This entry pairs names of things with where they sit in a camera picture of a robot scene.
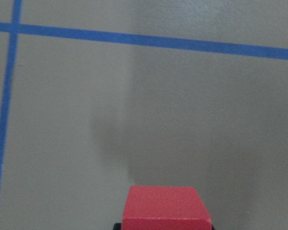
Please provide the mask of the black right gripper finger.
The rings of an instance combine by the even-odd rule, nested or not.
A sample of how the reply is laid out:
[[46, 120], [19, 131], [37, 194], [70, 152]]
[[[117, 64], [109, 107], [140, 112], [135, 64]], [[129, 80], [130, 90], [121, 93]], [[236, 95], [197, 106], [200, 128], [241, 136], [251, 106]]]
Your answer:
[[121, 230], [121, 223], [115, 223], [113, 225], [113, 230]]

